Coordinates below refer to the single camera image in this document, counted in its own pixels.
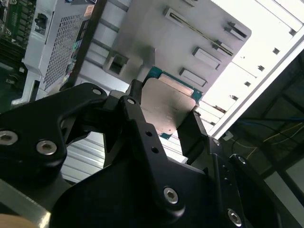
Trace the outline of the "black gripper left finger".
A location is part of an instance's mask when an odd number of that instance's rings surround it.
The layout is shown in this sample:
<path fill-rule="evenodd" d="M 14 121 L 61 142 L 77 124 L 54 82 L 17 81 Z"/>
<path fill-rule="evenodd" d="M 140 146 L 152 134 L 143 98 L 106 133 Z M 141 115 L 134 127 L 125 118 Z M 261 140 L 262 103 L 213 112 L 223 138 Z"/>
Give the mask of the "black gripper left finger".
<path fill-rule="evenodd" d="M 22 105 L 0 116 L 0 176 L 26 184 L 51 182 L 67 157 L 67 146 L 90 132 L 102 133 L 105 168 L 136 160 L 147 176 L 156 206 L 170 219 L 182 216 L 185 203 L 173 189 L 169 160 L 141 107 L 142 84 L 109 97 L 91 83 Z"/>

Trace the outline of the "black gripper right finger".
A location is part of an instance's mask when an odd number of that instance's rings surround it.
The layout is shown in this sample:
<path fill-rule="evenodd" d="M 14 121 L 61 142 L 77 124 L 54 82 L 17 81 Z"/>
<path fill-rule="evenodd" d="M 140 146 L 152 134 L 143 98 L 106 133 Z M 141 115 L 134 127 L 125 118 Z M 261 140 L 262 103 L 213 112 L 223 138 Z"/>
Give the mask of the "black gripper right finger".
<path fill-rule="evenodd" d="M 301 225 L 248 161 L 227 156 L 222 144 L 208 136 L 200 114 L 190 111 L 178 127 L 187 164 L 207 176 L 209 202 L 223 228 L 299 228 Z"/>

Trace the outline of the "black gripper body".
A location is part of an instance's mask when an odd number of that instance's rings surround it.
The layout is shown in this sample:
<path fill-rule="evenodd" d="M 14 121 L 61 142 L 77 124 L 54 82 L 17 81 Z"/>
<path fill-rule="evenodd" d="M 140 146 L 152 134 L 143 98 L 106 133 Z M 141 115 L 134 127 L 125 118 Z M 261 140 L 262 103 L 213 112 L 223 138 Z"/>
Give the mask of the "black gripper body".
<path fill-rule="evenodd" d="M 141 165 L 134 159 L 113 164 L 69 188 L 51 213 L 53 228 L 224 228 L 214 185 L 198 169 L 169 160 L 173 189 L 185 203 L 177 220 L 155 204 Z"/>

